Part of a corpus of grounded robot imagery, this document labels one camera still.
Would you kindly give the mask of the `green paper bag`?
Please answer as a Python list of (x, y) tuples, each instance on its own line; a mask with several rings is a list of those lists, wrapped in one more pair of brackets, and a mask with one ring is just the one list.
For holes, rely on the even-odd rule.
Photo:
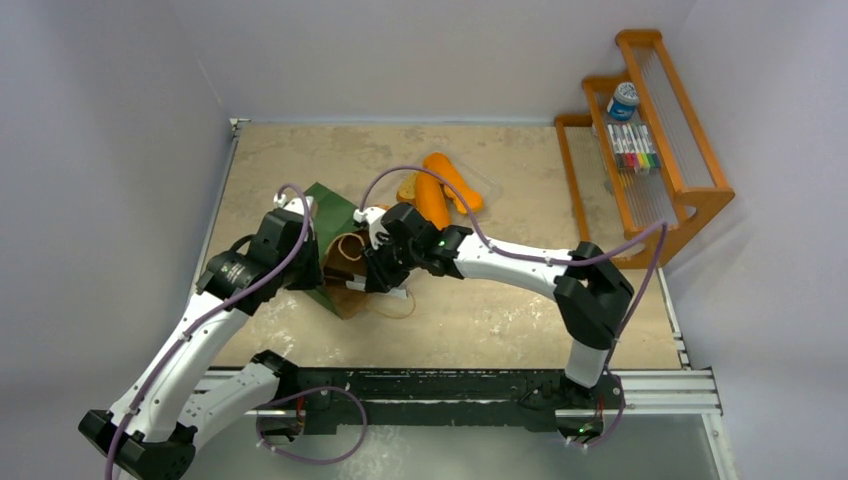
[(396, 290), (392, 297), (406, 301), (407, 311), (377, 305), (378, 296), (363, 291), (367, 265), (363, 249), (370, 244), (368, 232), (354, 224), (356, 206), (340, 194), (315, 182), (306, 189), (314, 200), (312, 225), (317, 235), (319, 266), (324, 283), (306, 295), (341, 320), (371, 311), (391, 319), (411, 316), (417, 307), (407, 290)]

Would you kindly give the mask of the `metal tongs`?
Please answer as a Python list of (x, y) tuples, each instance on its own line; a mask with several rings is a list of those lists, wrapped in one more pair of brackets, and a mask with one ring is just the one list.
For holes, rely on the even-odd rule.
[(384, 295), (384, 296), (389, 296), (389, 297), (398, 298), (398, 299), (406, 299), (406, 298), (409, 297), (409, 293), (408, 293), (408, 290), (406, 288), (395, 287), (395, 288), (390, 288), (388, 290), (386, 290), (386, 289), (369, 289), (369, 288), (366, 287), (366, 284), (364, 282), (357, 282), (357, 281), (345, 281), (344, 285), (348, 290), (362, 292), (362, 293), (366, 293), (366, 294)]

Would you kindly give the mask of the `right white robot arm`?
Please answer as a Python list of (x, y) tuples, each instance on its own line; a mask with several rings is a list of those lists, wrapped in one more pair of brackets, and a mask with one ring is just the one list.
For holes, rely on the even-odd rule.
[(584, 407), (599, 396), (599, 380), (634, 290), (595, 244), (546, 250), (489, 240), (464, 226), (439, 229), (408, 203), (357, 210), (353, 220), (369, 237), (362, 250), (363, 291), (388, 293), (421, 269), (434, 277), (494, 281), (549, 298), (572, 338), (561, 381), (564, 399)]

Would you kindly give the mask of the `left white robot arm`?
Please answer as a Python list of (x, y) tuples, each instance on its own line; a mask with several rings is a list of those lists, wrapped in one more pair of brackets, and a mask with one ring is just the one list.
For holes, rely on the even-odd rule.
[(298, 382), (284, 360), (266, 353), (201, 395), (195, 388), (212, 361), (259, 307), (283, 288), (322, 281), (310, 201), (291, 200), (268, 212), (248, 237), (248, 250), (211, 258), (175, 330), (142, 375), (108, 409), (90, 410), (80, 433), (115, 467), (138, 479), (179, 479), (196, 452), (256, 406), (284, 409)]

